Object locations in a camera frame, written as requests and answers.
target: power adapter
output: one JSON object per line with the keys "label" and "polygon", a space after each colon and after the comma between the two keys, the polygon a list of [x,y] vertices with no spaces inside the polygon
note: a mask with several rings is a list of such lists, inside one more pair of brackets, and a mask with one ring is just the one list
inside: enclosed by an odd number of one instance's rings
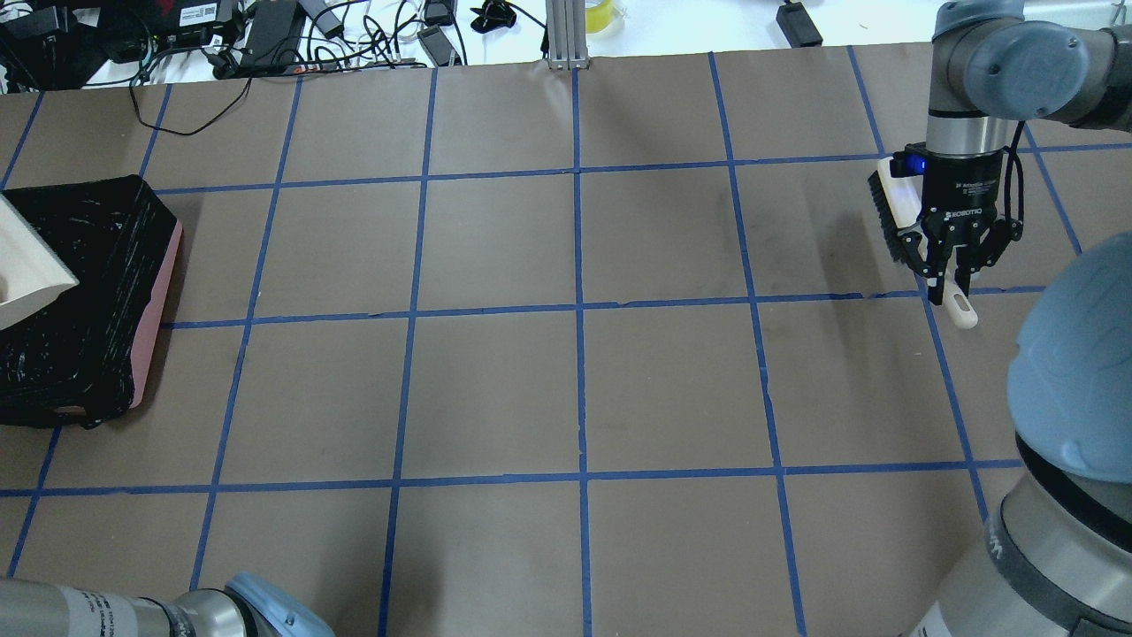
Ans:
{"label": "power adapter", "polygon": [[424,0],[421,19],[429,26],[449,26],[456,21],[456,0]]}
{"label": "power adapter", "polygon": [[791,49],[822,45],[822,34],[817,32],[814,20],[809,19],[809,12],[801,2],[786,0],[786,5],[779,7],[775,21],[779,23],[779,28],[782,29]]}

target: cable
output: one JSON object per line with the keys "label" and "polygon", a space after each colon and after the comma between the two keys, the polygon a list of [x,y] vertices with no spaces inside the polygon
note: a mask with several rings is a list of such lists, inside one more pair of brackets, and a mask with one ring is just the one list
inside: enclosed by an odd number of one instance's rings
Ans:
{"label": "cable", "polygon": [[526,9],[520,7],[518,5],[516,5],[514,2],[507,2],[506,0],[504,1],[504,5],[507,5],[512,9],[515,9],[520,14],[523,14],[524,16],[531,18],[532,20],[534,20],[534,24],[539,25],[540,27],[547,28],[547,25],[544,23],[542,23],[539,18],[532,16],[531,14],[526,12]]}
{"label": "cable", "polygon": [[460,54],[464,57],[464,66],[468,66],[468,49],[464,48],[464,34],[460,32],[460,20],[456,14],[452,14],[452,26],[456,27],[456,37],[460,40]]}
{"label": "cable", "polygon": [[1018,221],[1019,223],[1026,223],[1026,180],[1022,173],[1022,160],[1018,155],[1018,144],[1022,140],[1022,131],[1024,129],[1026,122],[1018,122],[1018,128],[1014,129],[1014,137],[1011,139],[1010,145],[1003,148],[1006,152],[1006,179],[1003,187],[1003,214],[1005,215],[1007,223],[1011,221],[1010,191],[1015,170],[1018,170]]}
{"label": "cable", "polygon": [[[252,63],[258,62],[259,60],[266,58],[267,55],[274,55],[273,57],[273,61],[277,60],[280,53],[282,53],[283,51],[278,51],[278,52],[276,52],[276,51],[281,46],[283,46],[283,43],[286,42],[288,40],[291,40],[291,38],[290,37],[284,37],[284,38],[280,40],[278,42],[276,42],[274,46],[272,46],[266,52],[264,52],[261,55],[259,55],[258,58],[256,58],[255,60],[252,60]],[[179,53],[179,52],[182,52],[182,50],[169,49],[169,50],[162,51],[161,53],[157,53],[156,55],[154,55],[153,59],[149,60],[149,63],[146,64],[145,70],[143,72],[140,72],[139,79],[142,79],[143,83],[148,81],[148,75],[149,75],[149,71],[151,71],[152,67],[155,66],[163,58],[166,58],[166,57],[169,57],[170,54],[172,54],[174,52]],[[232,100],[231,102],[229,102],[229,104],[226,106],[224,106],[224,109],[221,110],[218,113],[216,113],[212,119],[209,119],[208,121],[201,123],[200,126],[198,126],[197,128],[195,128],[195,129],[192,129],[190,131],[173,130],[172,128],[165,128],[163,126],[157,126],[156,123],[149,123],[148,121],[142,119],[142,107],[138,105],[138,98],[137,98],[137,94],[134,91],[134,83],[132,81],[130,81],[130,84],[129,84],[130,104],[134,106],[134,117],[137,118],[138,123],[140,123],[142,126],[144,126],[144,127],[146,127],[146,128],[148,128],[151,130],[157,130],[157,131],[161,131],[161,132],[169,132],[170,135],[177,135],[179,137],[191,137],[191,136],[196,135],[197,132],[200,132],[201,130],[204,130],[204,129],[208,128],[209,126],[216,123],[217,121],[220,121],[220,119],[222,117],[224,117],[225,114],[228,114],[229,111],[231,111],[232,109],[234,109],[235,105],[238,103],[240,103],[240,101],[243,100],[248,95],[248,93],[251,92],[251,80],[252,79],[255,79],[255,75],[249,75],[248,76],[248,80],[243,84],[243,88],[240,91],[240,94],[237,95],[234,100]]]}
{"label": "cable", "polygon": [[[368,1],[368,0],[352,0],[352,3],[365,2],[365,1]],[[316,16],[312,19],[311,24],[314,25],[315,23],[317,23],[318,18],[321,17],[321,15],[325,11],[320,11],[318,14],[318,16]],[[413,67],[413,68],[423,68],[423,67],[426,67],[426,64],[420,63],[420,62],[413,62],[413,63],[402,64],[400,62],[395,62],[393,60],[389,60],[388,55],[384,51],[380,50],[381,43],[385,43],[386,48],[388,46],[388,37],[385,35],[385,32],[381,28],[380,24],[378,24],[377,20],[372,20],[372,21],[374,21],[375,25],[377,25],[377,32],[378,32],[378,34],[379,34],[380,37],[377,37],[377,38],[371,37],[370,42],[369,42],[369,46],[367,49],[363,49],[362,51],[354,51],[352,53],[349,53],[349,54],[345,54],[345,55],[341,55],[338,58],[331,58],[331,59],[323,59],[320,55],[316,54],[316,62],[317,63],[342,62],[342,61],[345,61],[345,60],[350,60],[350,59],[363,55],[363,54],[368,53],[369,51],[378,51],[383,55],[386,57],[386,60],[388,60],[388,63],[383,64],[383,66],[387,66],[388,68],[400,68],[400,67],[406,67],[406,66],[408,67]],[[264,53],[261,53],[260,55],[258,55],[257,58],[255,58],[254,60],[251,60],[251,63],[248,64],[243,69],[246,72],[248,72],[248,76],[247,76],[247,81],[243,84],[243,88],[240,91],[240,93],[231,102],[229,102],[228,105],[225,105],[218,113],[216,113],[212,119],[209,119],[208,121],[201,123],[197,128],[195,128],[192,130],[188,130],[188,131],[185,131],[185,130],[174,130],[174,129],[171,129],[171,128],[165,128],[163,126],[157,126],[155,123],[149,123],[149,122],[145,121],[142,118],[142,107],[138,104],[137,95],[136,95],[136,92],[135,92],[135,80],[139,80],[140,84],[144,84],[144,83],[148,81],[149,80],[149,74],[153,71],[154,67],[156,67],[156,64],[161,62],[161,60],[163,60],[164,58],[166,58],[166,57],[169,57],[169,55],[171,55],[173,53],[180,53],[180,52],[183,52],[186,50],[185,49],[181,49],[181,50],[169,49],[169,50],[165,50],[165,51],[161,51],[160,53],[153,55],[149,59],[149,61],[142,69],[138,70],[138,74],[134,78],[130,79],[130,83],[129,83],[129,93],[130,93],[130,104],[134,107],[134,115],[137,118],[138,123],[140,123],[142,126],[144,126],[144,127],[146,127],[146,128],[148,128],[151,130],[158,130],[161,132],[169,132],[170,135],[177,135],[179,137],[191,137],[191,136],[200,132],[201,130],[205,130],[209,126],[216,123],[217,121],[220,121],[221,118],[223,118],[225,114],[228,114],[243,98],[246,98],[248,96],[248,94],[251,92],[251,80],[255,79],[256,77],[260,76],[260,74],[264,72],[264,71],[269,71],[269,70],[277,69],[278,68],[278,58],[282,54],[284,54],[286,52],[293,52],[297,58],[299,58],[303,62],[307,62],[308,60],[303,60],[302,55],[299,53],[299,51],[295,48],[283,48],[286,44],[286,42],[291,41],[291,40],[295,40],[295,36],[288,36],[288,37],[284,37],[284,38],[280,40],[278,42],[275,43],[274,46],[272,46],[271,49],[268,49],[267,51],[265,51]],[[333,41],[329,41],[329,40],[326,40],[326,38],[316,38],[316,37],[311,36],[311,35],[306,36],[306,40],[308,42],[308,45],[309,45],[309,43],[310,43],[311,40],[321,40],[324,42],[337,45],[336,42],[333,42]],[[241,49],[239,49],[237,46],[229,46],[228,49],[235,49],[235,50],[242,51]],[[326,49],[323,45],[319,45],[316,49],[316,51],[317,50],[327,51],[327,52],[331,52],[333,54],[333,52],[329,49]],[[259,61],[264,60],[268,55],[271,55],[271,60],[269,60],[268,63],[266,63],[266,64],[259,64],[258,63]],[[345,72],[345,71],[361,70],[361,68],[366,68],[366,67],[359,67],[359,68],[337,68],[337,69],[323,69],[323,68],[319,67],[316,70],[305,70],[303,72],[305,74],[316,74],[316,75],[327,75],[327,74],[331,74],[331,72]]]}
{"label": "cable", "polygon": [[[307,37],[312,37],[315,35],[315,26],[318,24],[319,18],[321,18],[326,14],[333,11],[334,9],[338,9],[341,7],[345,7],[346,11],[350,11],[350,6],[351,5],[360,5],[362,2],[369,2],[369,1],[370,0],[344,0],[342,2],[338,2],[337,5],[334,5],[333,7],[327,6],[325,9],[323,9],[321,11],[318,11],[317,14],[315,14],[314,16],[310,17],[310,28],[307,29]],[[307,59],[309,60],[310,57],[311,57],[310,55],[310,41],[308,40],[307,41]]]}

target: black cable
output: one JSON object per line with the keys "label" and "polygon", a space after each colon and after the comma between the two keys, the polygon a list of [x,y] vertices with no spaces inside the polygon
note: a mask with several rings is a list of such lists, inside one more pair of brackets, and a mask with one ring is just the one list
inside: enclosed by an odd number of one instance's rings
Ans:
{"label": "black cable", "polygon": [[[370,31],[369,23],[374,23],[374,26],[376,26],[377,29],[376,31]],[[389,36],[385,34],[385,29],[381,28],[381,24],[378,23],[372,17],[370,17],[368,14],[362,17],[361,24],[362,24],[362,28],[366,29],[366,35],[369,36],[369,41],[370,42],[376,42],[376,43],[383,43],[384,42],[385,43],[385,49],[376,48],[375,50],[383,58],[385,58],[385,63],[392,68],[392,66],[393,66],[394,62],[393,62],[393,58],[389,57],[389,46],[391,46],[391,44],[389,44]]]}
{"label": "black cable", "polygon": [[400,60],[401,59],[401,29],[405,28],[406,26],[409,26],[411,24],[413,24],[414,21],[419,21],[421,24],[424,24],[424,20],[418,19],[417,18],[417,14],[413,14],[412,16],[409,17],[408,20],[405,20],[403,23],[402,21],[397,21],[397,20],[398,20],[398,18],[394,18],[394,23],[393,23],[393,51],[396,53],[396,58]]}
{"label": "black cable", "polygon": [[1022,173],[1022,160],[1018,154],[1018,145],[1022,140],[1022,131],[1026,130],[1026,122],[1018,122],[1014,129],[1014,137],[1010,145],[1003,148],[1006,152],[1006,179],[1003,187],[1003,214],[1006,222],[1011,221],[1011,186],[1013,184],[1014,171],[1018,171],[1018,221],[1026,223],[1026,177]]}
{"label": "black cable", "polygon": [[[365,1],[367,1],[367,0],[353,0],[354,3],[357,3],[357,2],[365,2]],[[317,23],[318,21],[318,17],[321,17],[321,15],[325,11],[320,11],[318,14],[318,16],[316,16],[316,18],[314,19],[314,21],[311,24]],[[368,51],[377,51],[377,50],[379,50],[380,43],[383,42],[383,40],[386,40],[386,38],[385,38],[385,35],[384,35],[384,29],[381,29],[381,27],[380,27],[379,24],[378,24],[378,31],[380,32],[383,38],[378,38],[378,40],[372,40],[371,38],[370,43],[369,43],[369,46],[367,49],[363,49],[362,51],[353,52],[353,53],[348,54],[348,55],[342,55],[340,58],[332,58],[329,60],[319,59],[318,61],[319,62],[332,62],[332,61],[333,62],[340,62],[340,61],[344,61],[344,60],[349,60],[349,59],[353,59],[353,58],[360,57],[360,55],[367,53]],[[307,36],[308,44],[310,43],[310,40],[312,37],[314,36],[309,36],[309,35]],[[295,36],[284,37],[284,38],[280,40],[278,42],[276,42],[274,46],[272,46],[271,49],[268,49],[267,51],[265,51],[264,53],[261,53],[260,55],[258,55],[257,58],[255,58],[254,60],[251,60],[251,63],[248,64],[248,67],[245,69],[245,71],[248,72],[248,76],[247,76],[248,79],[243,84],[243,88],[240,91],[240,93],[231,102],[229,102],[229,104],[226,106],[224,106],[218,113],[216,113],[212,119],[209,119],[208,121],[201,123],[200,126],[198,126],[197,128],[195,128],[192,130],[189,130],[189,131],[173,130],[171,128],[165,128],[165,127],[162,127],[162,126],[157,126],[155,123],[149,123],[149,122],[145,121],[144,119],[142,119],[142,109],[140,109],[140,105],[138,104],[137,95],[136,95],[135,89],[134,89],[135,88],[135,83],[131,80],[130,84],[129,84],[129,92],[130,92],[130,103],[134,106],[134,115],[137,118],[138,123],[140,123],[142,126],[144,126],[144,127],[146,127],[146,128],[148,128],[151,130],[158,130],[161,132],[169,132],[170,135],[177,135],[179,137],[191,137],[192,135],[196,135],[196,134],[200,132],[201,130],[204,130],[204,129],[208,128],[209,126],[212,126],[212,124],[216,123],[217,121],[220,121],[221,118],[223,118],[225,114],[228,114],[232,109],[234,109],[237,106],[237,104],[239,104],[245,97],[247,97],[248,94],[251,92],[251,80],[255,79],[257,76],[259,76],[261,71],[269,71],[269,70],[276,69],[278,67],[278,59],[280,59],[280,57],[283,53],[294,52],[294,54],[295,54],[297,58],[302,59],[301,54],[299,53],[299,51],[295,48],[286,48],[286,49],[283,48],[288,41],[294,40],[294,38],[295,38]],[[325,40],[325,38],[317,38],[317,40],[324,40],[324,41],[329,42],[332,44],[336,44],[336,43],[331,42],[331,41]],[[235,46],[229,46],[229,49],[237,49],[237,48]],[[326,49],[325,46],[319,46],[319,49],[323,49],[325,51],[331,52],[329,49]],[[149,62],[144,67],[144,69],[139,70],[136,79],[140,79],[142,83],[148,81],[148,76],[152,72],[153,68],[162,59],[169,57],[172,53],[182,52],[182,51],[183,50],[173,50],[173,49],[170,49],[170,50],[162,51],[162,52],[155,54],[153,57],[153,59],[151,59]],[[272,58],[271,58],[271,61],[267,64],[258,64],[258,62],[260,60],[267,58],[268,55],[272,55]],[[426,64],[422,64],[422,63],[419,63],[419,62],[413,62],[413,63],[409,63],[409,64],[402,64],[402,63],[393,62],[391,60],[389,63],[386,64],[386,66],[388,66],[389,68],[398,68],[398,67],[403,67],[403,66],[409,66],[409,67],[414,67],[414,68],[421,68],[421,67],[424,67]],[[331,74],[331,72],[343,72],[343,71],[351,71],[351,70],[360,70],[360,69],[350,69],[350,68],[317,69],[317,70],[308,70],[308,71],[305,71],[305,72],[317,74],[317,75],[326,75],[326,74]]]}
{"label": "black cable", "polygon": [[460,54],[464,57],[464,66],[468,66],[468,49],[464,48],[464,34],[460,32],[460,20],[456,15],[452,16],[452,26],[456,27],[456,37],[460,40]]}
{"label": "black cable", "polygon": [[[283,46],[283,43],[286,42],[288,40],[291,40],[291,37],[284,37],[284,38],[280,40],[278,42],[276,42],[274,46],[272,46],[266,52],[264,52],[263,54],[260,54],[258,58],[256,58],[255,60],[252,60],[252,63],[258,62],[259,60],[266,58],[267,55],[274,55],[273,59],[272,59],[272,61],[273,62],[277,61],[278,60],[278,55],[280,55],[280,53],[282,53],[282,51],[278,51],[278,52],[276,52],[276,51],[281,46]],[[144,81],[148,81],[148,75],[149,75],[151,70],[153,69],[153,67],[156,66],[156,63],[158,61],[161,61],[162,59],[169,57],[170,54],[172,54],[174,52],[179,53],[179,52],[182,52],[182,51],[181,50],[169,49],[169,50],[162,51],[162,52],[157,53],[156,55],[154,55],[153,59],[149,60],[149,63],[146,64],[145,71],[143,71],[142,75],[140,75],[142,81],[143,83]],[[146,127],[146,128],[148,128],[151,130],[157,130],[157,131],[161,131],[161,132],[169,132],[170,135],[177,135],[179,137],[191,137],[191,136],[196,135],[197,132],[200,132],[201,130],[204,130],[204,129],[208,128],[209,126],[216,123],[217,121],[220,121],[220,119],[222,117],[224,117],[225,114],[228,114],[229,111],[231,111],[232,109],[234,109],[235,105],[238,103],[240,103],[240,101],[243,100],[248,95],[248,93],[251,92],[251,80],[252,79],[255,79],[255,74],[248,75],[248,80],[243,84],[243,88],[240,91],[240,94],[237,95],[234,100],[232,100],[231,102],[229,102],[229,104],[226,106],[224,106],[224,109],[221,110],[218,113],[216,113],[212,119],[209,119],[208,121],[201,123],[200,126],[198,126],[197,128],[195,128],[195,129],[192,129],[190,131],[173,130],[172,128],[165,128],[163,126],[157,126],[156,123],[149,123],[148,121],[142,119],[142,107],[138,105],[138,98],[137,98],[136,92],[134,91],[134,83],[132,81],[129,84],[130,104],[134,106],[134,117],[137,118],[138,123],[140,123],[142,126],[144,126],[144,127]]]}
{"label": "black cable", "polygon": [[[370,2],[370,1],[371,0],[344,0],[343,2],[338,2],[337,5],[334,5],[333,7],[327,6],[325,9],[323,9],[321,11],[318,11],[317,14],[315,14],[314,16],[310,17],[310,28],[307,29],[307,37],[311,37],[311,36],[315,35],[315,26],[318,24],[319,18],[321,18],[326,14],[333,11],[334,9],[341,8],[341,7],[345,7],[346,11],[350,11],[350,6],[351,5],[359,5],[361,2]],[[309,60],[310,57],[311,57],[310,55],[310,41],[308,40],[307,41],[307,59]]]}
{"label": "black cable", "polygon": [[504,1],[504,5],[507,5],[512,9],[515,9],[520,14],[523,14],[524,16],[531,18],[532,20],[534,20],[534,24],[539,25],[540,27],[547,28],[547,25],[543,24],[542,20],[540,20],[539,18],[537,18],[537,17],[532,16],[531,14],[526,12],[526,9],[520,7],[518,5],[516,5],[514,2],[507,2],[506,0]]}
{"label": "black cable", "polygon": [[409,0],[401,0],[397,5],[397,12],[393,14],[393,50],[396,51],[398,60],[401,59],[401,45],[397,44],[397,32],[401,31],[401,9],[404,9],[408,3]]}

